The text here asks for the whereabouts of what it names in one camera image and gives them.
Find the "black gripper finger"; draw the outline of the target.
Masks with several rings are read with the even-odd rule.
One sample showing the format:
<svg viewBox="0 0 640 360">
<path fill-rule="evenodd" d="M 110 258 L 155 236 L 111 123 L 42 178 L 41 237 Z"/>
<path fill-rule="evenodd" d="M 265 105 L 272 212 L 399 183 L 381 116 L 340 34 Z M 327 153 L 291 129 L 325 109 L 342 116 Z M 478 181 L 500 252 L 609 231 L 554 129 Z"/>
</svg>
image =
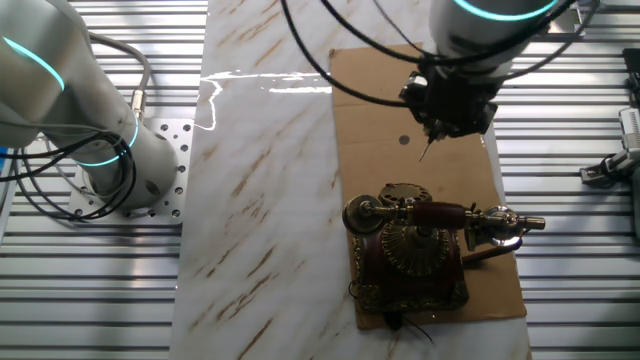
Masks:
<svg viewBox="0 0 640 360">
<path fill-rule="evenodd" d="M 473 134 L 484 135 L 489 129 L 492 118 L 485 117 L 476 119 L 471 122 L 463 122 L 460 124 L 450 121 L 441 120 L 442 132 L 441 138 L 460 138 Z"/>
<path fill-rule="evenodd" d="M 426 77 L 417 71 L 413 71 L 403 86 L 399 97 L 408 106 L 417 123 L 423 127 L 423 132 L 428 142 L 442 139 L 442 123 L 429 115 L 426 102 L 428 81 Z"/>
</svg>

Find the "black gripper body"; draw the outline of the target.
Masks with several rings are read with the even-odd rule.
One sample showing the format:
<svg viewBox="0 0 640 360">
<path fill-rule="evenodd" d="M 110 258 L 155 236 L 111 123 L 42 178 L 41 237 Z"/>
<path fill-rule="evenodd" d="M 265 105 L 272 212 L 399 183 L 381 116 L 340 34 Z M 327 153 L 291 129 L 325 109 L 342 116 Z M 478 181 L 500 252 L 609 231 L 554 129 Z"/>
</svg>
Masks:
<svg viewBox="0 0 640 360">
<path fill-rule="evenodd" d="M 431 117 L 457 124 L 485 117 L 493 120 L 498 106 L 492 100 L 498 82 L 446 73 L 435 65 L 420 64 L 418 69 L 428 81 L 426 102 Z"/>
</svg>

